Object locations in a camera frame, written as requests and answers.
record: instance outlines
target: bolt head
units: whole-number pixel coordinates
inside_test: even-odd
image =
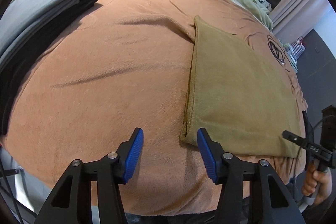
[[[118,157],[118,154],[117,152],[111,152],[111,153],[108,153],[107,157],[109,159],[115,159],[116,157]]]
[[[72,166],[78,166],[78,165],[80,165],[81,164],[81,160],[74,160],[73,162],[72,162]]]
[[[260,165],[262,166],[269,166],[269,162],[267,160],[261,160]]]
[[[229,152],[226,152],[226,153],[223,154],[223,157],[227,160],[230,160],[230,159],[233,158],[233,155]]]

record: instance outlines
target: hand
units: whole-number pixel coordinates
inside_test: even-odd
[[[316,168],[313,163],[309,164],[306,178],[302,187],[302,194],[305,196],[309,196],[316,190],[316,185],[318,182],[321,182],[320,190],[316,196],[316,199],[314,201],[315,205],[318,205],[322,203],[324,200],[327,199],[328,196],[331,194],[332,190],[332,178],[331,178],[331,172],[328,168],[328,171],[325,172],[319,172],[316,171]]]

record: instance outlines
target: cable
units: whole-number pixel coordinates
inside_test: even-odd
[[[5,180],[5,184],[6,184],[7,188],[8,188],[9,193],[10,193],[10,197],[11,197],[12,202],[13,202],[13,204],[14,204],[16,214],[17,214],[17,216],[19,217],[19,221],[20,221],[21,224],[24,224],[23,219],[22,219],[21,214],[20,214],[20,211],[19,211],[19,208],[18,208],[17,203],[16,203],[17,200],[14,198],[14,195],[13,195],[12,189],[11,189],[11,187],[10,187],[10,185],[9,185],[7,176],[6,176],[6,174],[5,174],[5,170],[4,170],[4,168],[3,168],[2,160],[1,160],[1,159],[0,159],[0,171],[1,171],[1,173],[3,174],[3,178],[4,178],[4,180]]]
[[[2,185],[0,185],[0,190],[2,190],[4,192],[4,194],[6,194],[7,196],[11,196],[10,193],[6,190],[6,188],[3,187]],[[29,213],[30,215],[32,215],[34,218],[37,218],[37,213],[35,213],[34,211],[32,211],[29,208],[27,208],[25,205],[23,205],[22,203],[20,203],[18,200],[17,200],[17,202],[18,202],[19,206],[22,206],[21,208],[23,210],[25,210],[27,213]]]

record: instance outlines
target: white curtain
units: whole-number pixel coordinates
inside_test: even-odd
[[[273,34],[284,43],[292,43],[308,34],[330,9],[328,0],[281,0],[269,14]]]

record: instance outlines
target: black folded cloth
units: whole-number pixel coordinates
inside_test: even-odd
[[[0,135],[6,134],[14,99],[26,73],[36,59],[79,15],[93,7],[97,0],[79,0],[60,13],[34,35],[11,57],[0,73]]]

